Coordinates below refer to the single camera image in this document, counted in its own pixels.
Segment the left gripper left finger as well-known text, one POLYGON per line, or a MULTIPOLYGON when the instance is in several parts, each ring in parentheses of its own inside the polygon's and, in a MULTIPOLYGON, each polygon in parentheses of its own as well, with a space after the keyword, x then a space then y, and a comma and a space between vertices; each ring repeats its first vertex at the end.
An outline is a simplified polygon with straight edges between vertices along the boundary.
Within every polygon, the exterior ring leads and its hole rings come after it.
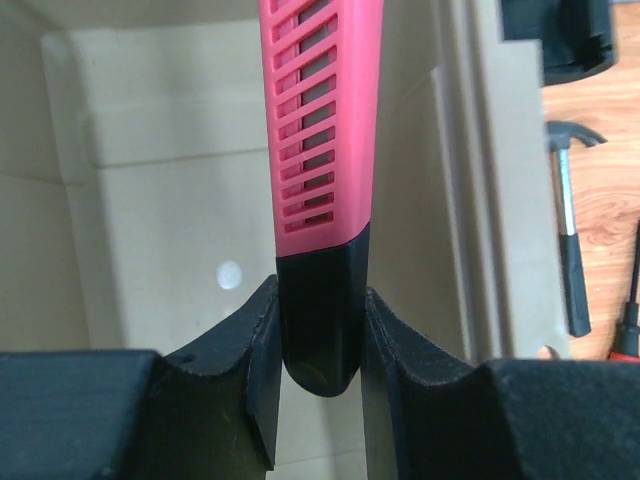
POLYGON ((163 356, 3 353, 5 479, 262 479, 275 464, 277 280, 163 356))

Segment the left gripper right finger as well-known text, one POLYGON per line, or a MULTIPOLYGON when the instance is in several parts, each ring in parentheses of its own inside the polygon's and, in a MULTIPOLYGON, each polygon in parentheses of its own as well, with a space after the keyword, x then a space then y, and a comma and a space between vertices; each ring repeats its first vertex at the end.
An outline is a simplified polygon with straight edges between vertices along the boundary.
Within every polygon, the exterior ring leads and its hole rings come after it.
POLYGON ((635 479, 635 363, 471 366, 366 296, 361 364, 371 479, 635 479))

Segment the tan plastic tool box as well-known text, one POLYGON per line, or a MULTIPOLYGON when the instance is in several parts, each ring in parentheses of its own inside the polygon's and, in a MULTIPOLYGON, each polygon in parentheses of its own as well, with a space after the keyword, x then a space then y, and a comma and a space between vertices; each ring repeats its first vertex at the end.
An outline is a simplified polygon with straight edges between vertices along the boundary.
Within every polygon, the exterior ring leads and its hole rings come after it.
POLYGON ((5 1, 3 353, 170 355, 277 280, 275 464, 371 479, 366 296, 471 366, 570 360, 544 87, 615 61, 605 1, 384 5, 360 365, 321 397, 284 360, 259 5, 5 1))

